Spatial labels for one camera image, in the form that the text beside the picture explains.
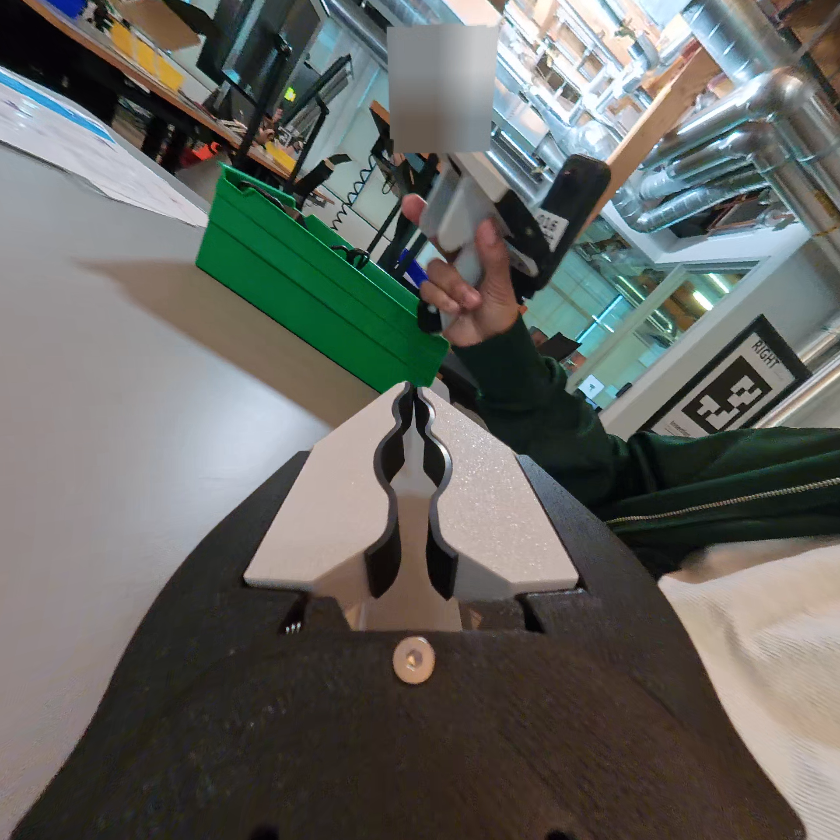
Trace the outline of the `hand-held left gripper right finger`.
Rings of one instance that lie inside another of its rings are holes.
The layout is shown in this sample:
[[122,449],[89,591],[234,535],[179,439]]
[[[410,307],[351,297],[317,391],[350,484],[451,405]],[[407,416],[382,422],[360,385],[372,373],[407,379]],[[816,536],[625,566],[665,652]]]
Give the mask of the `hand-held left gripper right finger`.
[[513,450],[431,389],[415,393],[429,500],[429,580],[445,599],[573,590],[571,557]]

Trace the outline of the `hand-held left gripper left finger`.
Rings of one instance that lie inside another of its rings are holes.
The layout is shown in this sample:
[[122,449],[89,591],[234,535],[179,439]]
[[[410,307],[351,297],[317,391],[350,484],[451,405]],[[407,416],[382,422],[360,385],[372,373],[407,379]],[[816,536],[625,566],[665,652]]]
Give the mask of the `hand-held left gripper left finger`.
[[397,384],[315,444],[245,571],[245,583],[334,599],[349,624],[396,581],[392,486],[405,463],[414,388]]

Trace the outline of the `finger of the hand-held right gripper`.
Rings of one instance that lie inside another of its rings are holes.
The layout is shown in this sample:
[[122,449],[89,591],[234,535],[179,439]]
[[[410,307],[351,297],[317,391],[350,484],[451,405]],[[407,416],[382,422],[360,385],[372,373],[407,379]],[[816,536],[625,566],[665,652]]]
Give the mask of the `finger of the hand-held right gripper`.
[[470,178],[492,203],[498,204],[508,193],[508,181],[483,152],[448,153],[459,175]]

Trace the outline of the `green plastic bin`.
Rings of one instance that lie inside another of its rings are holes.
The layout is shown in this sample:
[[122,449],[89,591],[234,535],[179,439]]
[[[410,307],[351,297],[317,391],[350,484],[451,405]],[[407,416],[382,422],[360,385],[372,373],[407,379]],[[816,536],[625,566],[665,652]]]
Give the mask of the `green plastic bin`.
[[227,165],[196,267],[380,393],[432,385],[448,354],[418,327],[417,297],[366,252]]

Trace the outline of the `person's right forearm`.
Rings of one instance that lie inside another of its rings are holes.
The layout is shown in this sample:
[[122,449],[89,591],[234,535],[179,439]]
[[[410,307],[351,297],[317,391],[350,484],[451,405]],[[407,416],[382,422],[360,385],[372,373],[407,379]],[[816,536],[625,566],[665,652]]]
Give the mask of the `person's right forearm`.
[[478,415],[490,432],[585,507],[618,518],[619,507],[656,491],[650,464],[608,434],[584,398],[567,393],[559,363],[538,352],[520,318],[455,354],[477,384]]

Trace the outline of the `person's right hand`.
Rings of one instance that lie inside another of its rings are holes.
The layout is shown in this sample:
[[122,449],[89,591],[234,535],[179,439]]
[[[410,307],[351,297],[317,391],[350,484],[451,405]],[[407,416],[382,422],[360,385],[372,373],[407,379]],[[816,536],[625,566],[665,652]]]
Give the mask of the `person's right hand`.
[[472,287],[455,267],[456,251],[447,251],[436,238],[438,257],[426,268],[419,287],[418,317],[423,327],[440,319],[443,335],[455,348],[483,343],[508,331],[519,318],[511,283],[508,247],[496,222],[489,218],[476,231],[475,249],[481,266],[478,287]]

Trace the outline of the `black legged workbench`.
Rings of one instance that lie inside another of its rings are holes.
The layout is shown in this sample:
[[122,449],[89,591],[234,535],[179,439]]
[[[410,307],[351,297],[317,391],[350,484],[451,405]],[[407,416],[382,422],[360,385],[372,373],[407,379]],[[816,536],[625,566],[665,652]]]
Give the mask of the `black legged workbench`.
[[371,147],[375,168],[383,178],[382,193],[402,198],[417,194],[426,198],[440,169],[436,154],[402,153],[395,151],[391,134],[390,113],[377,100],[369,106],[377,129],[377,140]]

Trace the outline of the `black computer monitor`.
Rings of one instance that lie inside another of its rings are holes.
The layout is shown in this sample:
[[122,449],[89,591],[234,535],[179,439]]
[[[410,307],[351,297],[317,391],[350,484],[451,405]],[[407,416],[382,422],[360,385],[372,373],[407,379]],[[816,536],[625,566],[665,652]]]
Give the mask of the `black computer monitor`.
[[212,15],[217,34],[206,37],[196,68],[257,102],[279,60],[268,100],[275,105],[327,16],[319,1],[220,1]]
[[336,59],[308,87],[301,89],[293,102],[283,107],[276,127],[297,134],[310,132],[322,115],[322,107],[329,108],[330,102],[347,88],[352,75],[351,55]]

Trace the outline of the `silver ventilation ducts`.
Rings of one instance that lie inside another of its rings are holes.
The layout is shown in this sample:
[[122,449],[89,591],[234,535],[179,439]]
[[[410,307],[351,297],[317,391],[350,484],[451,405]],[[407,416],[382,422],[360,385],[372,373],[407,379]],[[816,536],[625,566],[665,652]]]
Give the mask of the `silver ventilation ducts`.
[[641,235],[766,188],[838,259],[838,2],[640,2],[679,16],[731,90],[664,134],[612,205]]

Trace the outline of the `black framed marker sign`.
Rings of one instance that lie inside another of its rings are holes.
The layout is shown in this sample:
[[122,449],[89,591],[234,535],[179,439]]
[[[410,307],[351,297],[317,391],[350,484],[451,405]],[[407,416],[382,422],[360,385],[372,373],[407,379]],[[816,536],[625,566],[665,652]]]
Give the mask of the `black framed marker sign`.
[[810,377],[792,347],[759,315],[639,431],[700,438],[750,427]]

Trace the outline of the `wooden workbench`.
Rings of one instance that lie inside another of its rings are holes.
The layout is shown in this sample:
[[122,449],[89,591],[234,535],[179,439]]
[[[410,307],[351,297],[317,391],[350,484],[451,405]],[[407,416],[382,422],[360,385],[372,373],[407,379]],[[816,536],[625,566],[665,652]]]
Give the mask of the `wooden workbench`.
[[[197,99],[188,93],[203,88],[186,69],[162,49],[153,45],[136,28],[124,21],[112,2],[84,2],[83,7],[94,7],[92,18],[103,17],[105,30],[98,28],[82,11],[70,16],[53,2],[23,1],[32,15],[41,24],[39,29],[49,27],[54,35],[48,37],[49,45],[40,51],[50,54],[60,63],[62,73],[78,78],[83,103],[94,103],[91,110],[104,122],[113,119],[117,100],[124,98],[152,115],[152,127],[147,130],[143,152],[161,151],[163,125],[174,130],[171,148],[162,153],[164,168],[172,171],[175,157],[182,152],[185,142],[200,138],[218,142],[230,150],[238,151],[244,142],[244,135],[233,130],[231,124],[215,117]],[[155,75],[154,57],[164,55],[185,74],[182,89],[173,92],[162,86]]]

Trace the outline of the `person's white pants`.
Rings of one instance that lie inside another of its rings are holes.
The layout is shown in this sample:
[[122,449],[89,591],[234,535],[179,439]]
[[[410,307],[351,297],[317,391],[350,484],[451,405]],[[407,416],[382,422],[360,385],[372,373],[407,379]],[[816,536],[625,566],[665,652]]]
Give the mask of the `person's white pants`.
[[658,586],[807,837],[838,839],[838,537],[719,544]]

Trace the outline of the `laminated paper sheet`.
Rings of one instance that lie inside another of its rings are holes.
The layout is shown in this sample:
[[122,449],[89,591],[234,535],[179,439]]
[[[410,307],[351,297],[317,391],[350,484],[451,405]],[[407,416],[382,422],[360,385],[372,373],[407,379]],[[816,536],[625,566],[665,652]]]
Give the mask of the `laminated paper sheet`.
[[204,210],[135,159],[100,121],[4,67],[1,142],[79,177],[113,201],[207,226]]

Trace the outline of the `wooden post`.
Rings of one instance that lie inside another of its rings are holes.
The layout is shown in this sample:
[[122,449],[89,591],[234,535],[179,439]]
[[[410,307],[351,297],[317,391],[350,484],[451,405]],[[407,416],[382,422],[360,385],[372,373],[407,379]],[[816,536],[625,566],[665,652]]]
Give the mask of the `wooden post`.
[[694,42],[681,57],[681,65],[668,84],[662,87],[651,106],[609,154],[606,164],[611,179],[591,211],[588,221],[597,217],[618,189],[642,164],[656,144],[671,131],[687,112],[696,97],[718,75],[720,67],[703,46]]

